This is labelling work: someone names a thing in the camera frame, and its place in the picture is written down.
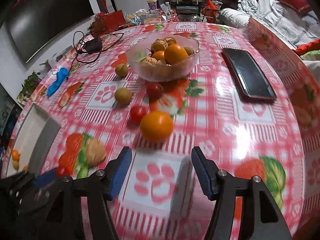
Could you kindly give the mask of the red cherry tomato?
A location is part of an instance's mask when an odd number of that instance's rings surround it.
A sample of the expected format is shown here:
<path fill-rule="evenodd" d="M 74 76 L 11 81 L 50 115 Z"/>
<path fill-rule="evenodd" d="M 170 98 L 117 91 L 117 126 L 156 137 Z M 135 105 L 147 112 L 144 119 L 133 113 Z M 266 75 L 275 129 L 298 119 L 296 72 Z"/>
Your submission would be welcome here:
<path fill-rule="evenodd" d="M 59 165 L 56 168 L 55 175 L 57 178 L 61 178 L 61 177 L 65 177 L 65 176 L 70 176 L 70 172 L 69 172 L 68 168 Z"/>
<path fill-rule="evenodd" d="M 160 83 L 148 83 L 146 93 L 151 100 L 157 100 L 163 95 L 163 86 Z"/>
<path fill-rule="evenodd" d="M 133 106 L 130 110 L 131 121 L 135 124 L 139 124 L 143 117 L 147 115 L 148 108 L 144 106 Z"/>

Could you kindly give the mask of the orange fruit in bowl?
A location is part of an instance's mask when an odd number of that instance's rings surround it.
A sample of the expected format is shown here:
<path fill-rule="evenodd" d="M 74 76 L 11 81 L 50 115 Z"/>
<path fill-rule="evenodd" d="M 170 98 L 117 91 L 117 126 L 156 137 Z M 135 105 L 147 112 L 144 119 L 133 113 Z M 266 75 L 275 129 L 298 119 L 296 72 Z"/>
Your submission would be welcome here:
<path fill-rule="evenodd" d="M 188 58 L 188 56 L 186 50 L 178 44 L 169 45 L 164 51 L 165 61 L 170 65 L 175 65 Z"/>

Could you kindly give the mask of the green potted plant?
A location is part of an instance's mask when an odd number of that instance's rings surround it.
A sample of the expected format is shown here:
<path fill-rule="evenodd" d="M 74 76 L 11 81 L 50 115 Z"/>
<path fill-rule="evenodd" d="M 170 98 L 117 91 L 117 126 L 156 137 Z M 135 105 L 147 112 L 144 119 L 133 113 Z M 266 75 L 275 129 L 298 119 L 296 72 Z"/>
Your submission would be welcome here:
<path fill-rule="evenodd" d="M 26 101 L 31 97 L 34 90 L 41 82 L 40 72 L 33 71 L 22 83 L 22 90 L 20 91 L 17 101 L 24 105 Z"/>

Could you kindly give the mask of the white rectangular tray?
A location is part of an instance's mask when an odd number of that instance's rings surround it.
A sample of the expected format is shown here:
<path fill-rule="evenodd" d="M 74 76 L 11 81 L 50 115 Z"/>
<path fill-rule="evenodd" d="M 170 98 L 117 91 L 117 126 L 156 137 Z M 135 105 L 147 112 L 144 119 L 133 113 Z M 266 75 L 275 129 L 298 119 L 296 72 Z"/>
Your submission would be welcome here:
<path fill-rule="evenodd" d="M 20 154 L 19 169 L 14 168 L 13 159 L 10 157 L 5 176 L 21 172 L 25 166 L 29 172 L 39 175 L 60 128 L 44 109 L 33 103 L 13 144 L 13 149 Z"/>

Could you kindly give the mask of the red gift box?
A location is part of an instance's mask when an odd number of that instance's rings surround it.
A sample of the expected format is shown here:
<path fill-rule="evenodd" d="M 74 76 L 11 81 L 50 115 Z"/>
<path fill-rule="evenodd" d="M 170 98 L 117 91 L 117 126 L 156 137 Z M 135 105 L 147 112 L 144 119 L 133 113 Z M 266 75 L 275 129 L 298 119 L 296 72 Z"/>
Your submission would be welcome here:
<path fill-rule="evenodd" d="M 125 25 L 126 21 L 121 10 L 114 11 L 110 14 L 100 12 L 95 15 L 94 22 L 90 25 L 89 30 L 92 33 L 112 33 L 120 26 Z"/>

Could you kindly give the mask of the mandarin in tray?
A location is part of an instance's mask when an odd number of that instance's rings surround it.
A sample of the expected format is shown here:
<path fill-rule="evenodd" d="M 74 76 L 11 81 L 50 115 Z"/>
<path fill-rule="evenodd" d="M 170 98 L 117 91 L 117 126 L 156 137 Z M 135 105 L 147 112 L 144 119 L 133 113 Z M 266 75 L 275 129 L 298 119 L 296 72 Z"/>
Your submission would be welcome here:
<path fill-rule="evenodd" d="M 17 150 L 12 150 L 11 156 L 13 161 L 19 161 L 20 160 L 20 154 Z"/>

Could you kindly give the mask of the green kiwi near bowl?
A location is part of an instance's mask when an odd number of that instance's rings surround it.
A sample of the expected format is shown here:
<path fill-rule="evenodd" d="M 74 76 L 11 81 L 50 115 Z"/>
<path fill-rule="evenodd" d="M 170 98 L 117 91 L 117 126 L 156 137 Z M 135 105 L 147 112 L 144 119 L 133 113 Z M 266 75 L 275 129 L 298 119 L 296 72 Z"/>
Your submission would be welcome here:
<path fill-rule="evenodd" d="M 119 77 L 127 76 L 129 70 L 126 64 L 119 64 L 115 68 L 115 72 Z"/>

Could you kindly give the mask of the small orange kumquat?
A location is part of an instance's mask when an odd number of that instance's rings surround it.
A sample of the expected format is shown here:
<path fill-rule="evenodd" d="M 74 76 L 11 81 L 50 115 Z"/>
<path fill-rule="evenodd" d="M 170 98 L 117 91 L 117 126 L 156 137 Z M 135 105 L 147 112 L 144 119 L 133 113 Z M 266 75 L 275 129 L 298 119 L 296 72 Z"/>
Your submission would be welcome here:
<path fill-rule="evenodd" d="M 168 113 L 152 111 L 142 118 L 139 129 L 146 141 L 160 143 L 170 137 L 174 122 Z"/>

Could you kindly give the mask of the brown-green kiwi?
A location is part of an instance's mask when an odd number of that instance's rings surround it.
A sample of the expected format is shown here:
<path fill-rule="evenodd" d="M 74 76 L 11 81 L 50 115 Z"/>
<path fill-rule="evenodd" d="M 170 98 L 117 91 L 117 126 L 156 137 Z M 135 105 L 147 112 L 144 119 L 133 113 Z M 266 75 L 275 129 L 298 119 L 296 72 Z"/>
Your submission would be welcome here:
<path fill-rule="evenodd" d="M 119 88 L 114 94 L 116 102 L 120 105 L 129 105 L 132 97 L 133 93 L 127 88 Z"/>

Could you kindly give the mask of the walnut on table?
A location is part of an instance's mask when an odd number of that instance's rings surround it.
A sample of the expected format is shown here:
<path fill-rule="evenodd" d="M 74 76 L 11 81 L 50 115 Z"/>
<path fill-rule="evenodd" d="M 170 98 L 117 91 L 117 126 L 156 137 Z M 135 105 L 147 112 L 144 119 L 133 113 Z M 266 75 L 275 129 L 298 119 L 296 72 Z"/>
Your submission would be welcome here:
<path fill-rule="evenodd" d="M 98 166 L 106 158 L 104 146 L 95 138 L 89 138 L 86 142 L 86 163 L 89 166 Z"/>

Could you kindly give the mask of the black television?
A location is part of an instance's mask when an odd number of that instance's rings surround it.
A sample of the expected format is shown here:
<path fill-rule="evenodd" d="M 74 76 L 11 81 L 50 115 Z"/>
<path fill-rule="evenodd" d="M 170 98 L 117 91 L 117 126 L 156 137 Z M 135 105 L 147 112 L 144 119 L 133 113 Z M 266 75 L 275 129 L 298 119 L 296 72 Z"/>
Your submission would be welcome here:
<path fill-rule="evenodd" d="M 23 62 L 29 62 L 57 35 L 93 15 L 89 0 L 22 0 L 6 20 Z"/>

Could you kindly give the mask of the blue crumpled cloth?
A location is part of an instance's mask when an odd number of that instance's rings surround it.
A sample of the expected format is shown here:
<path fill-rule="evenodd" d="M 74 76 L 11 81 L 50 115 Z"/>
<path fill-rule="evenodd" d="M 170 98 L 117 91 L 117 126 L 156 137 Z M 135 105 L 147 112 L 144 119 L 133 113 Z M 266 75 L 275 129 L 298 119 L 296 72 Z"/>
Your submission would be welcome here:
<path fill-rule="evenodd" d="M 47 88 L 47 96 L 51 97 L 61 86 L 63 81 L 67 79 L 69 70 L 62 67 L 56 74 L 56 80 Z"/>

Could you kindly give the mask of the red embroidered cushion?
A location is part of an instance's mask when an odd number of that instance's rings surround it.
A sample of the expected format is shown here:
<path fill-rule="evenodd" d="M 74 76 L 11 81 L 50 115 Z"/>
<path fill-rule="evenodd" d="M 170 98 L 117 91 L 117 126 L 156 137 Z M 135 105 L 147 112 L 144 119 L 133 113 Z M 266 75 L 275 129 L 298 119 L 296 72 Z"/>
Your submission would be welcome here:
<path fill-rule="evenodd" d="M 276 0 L 288 7 L 292 8 L 300 14 L 307 14 L 312 10 L 310 4 L 306 0 Z"/>

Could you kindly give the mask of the black power adapter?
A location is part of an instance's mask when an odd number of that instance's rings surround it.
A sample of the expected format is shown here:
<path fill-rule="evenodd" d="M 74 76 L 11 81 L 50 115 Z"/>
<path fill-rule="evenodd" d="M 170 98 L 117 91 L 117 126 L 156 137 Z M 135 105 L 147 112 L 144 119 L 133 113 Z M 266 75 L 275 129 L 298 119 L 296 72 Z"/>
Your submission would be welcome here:
<path fill-rule="evenodd" d="M 84 50 L 89 54 L 99 53 L 102 51 L 102 48 L 103 43 L 100 37 L 95 37 L 84 44 Z"/>

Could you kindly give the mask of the clear glass fruit bowl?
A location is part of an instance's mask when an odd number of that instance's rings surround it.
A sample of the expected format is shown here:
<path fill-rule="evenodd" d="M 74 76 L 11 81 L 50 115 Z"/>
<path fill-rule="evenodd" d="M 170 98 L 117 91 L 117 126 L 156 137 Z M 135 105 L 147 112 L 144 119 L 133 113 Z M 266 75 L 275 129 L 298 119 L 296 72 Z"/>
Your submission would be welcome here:
<path fill-rule="evenodd" d="M 167 64 L 165 49 L 172 44 L 182 46 L 188 58 L 175 65 Z M 199 59 L 200 44 L 197 40 L 179 35 L 150 34 L 126 53 L 127 61 L 133 71 L 150 82 L 168 82 L 186 77 L 191 73 Z"/>

